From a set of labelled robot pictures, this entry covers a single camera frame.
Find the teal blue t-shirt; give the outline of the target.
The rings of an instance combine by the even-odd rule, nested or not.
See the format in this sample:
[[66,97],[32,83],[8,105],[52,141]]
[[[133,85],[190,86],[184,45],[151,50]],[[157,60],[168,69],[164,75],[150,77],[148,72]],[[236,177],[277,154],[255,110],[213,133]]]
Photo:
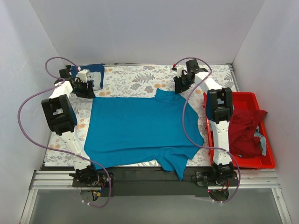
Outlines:
[[157,89],[152,98],[93,100],[84,150],[96,167],[156,160],[180,180],[204,140],[198,115],[185,99]]

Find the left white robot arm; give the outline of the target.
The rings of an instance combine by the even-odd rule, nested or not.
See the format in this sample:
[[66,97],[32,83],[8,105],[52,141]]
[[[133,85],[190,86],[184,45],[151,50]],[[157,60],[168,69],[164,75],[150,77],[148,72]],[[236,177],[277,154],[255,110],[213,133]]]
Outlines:
[[60,71],[63,72],[66,76],[55,82],[51,96],[41,102],[43,112],[50,130],[60,137],[67,152],[73,156],[75,173],[71,176],[81,184],[93,187],[100,181],[99,174],[79,140],[76,132],[77,117],[69,101],[72,93],[79,98],[95,98],[92,81],[88,79],[90,71],[81,70],[75,77],[67,70]]

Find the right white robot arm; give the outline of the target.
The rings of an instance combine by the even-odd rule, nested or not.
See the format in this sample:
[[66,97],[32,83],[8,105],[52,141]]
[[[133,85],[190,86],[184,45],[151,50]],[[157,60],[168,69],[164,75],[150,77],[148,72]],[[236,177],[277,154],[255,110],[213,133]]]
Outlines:
[[188,90],[192,84],[199,86],[206,94],[206,117],[213,132],[214,155],[211,181],[222,185],[233,177],[234,168],[229,153],[228,128],[233,115],[232,90],[222,87],[210,75],[212,69],[201,68],[199,59],[189,57],[186,69],[173,64],[172,70],[176,71],[173,78],[175,94]]

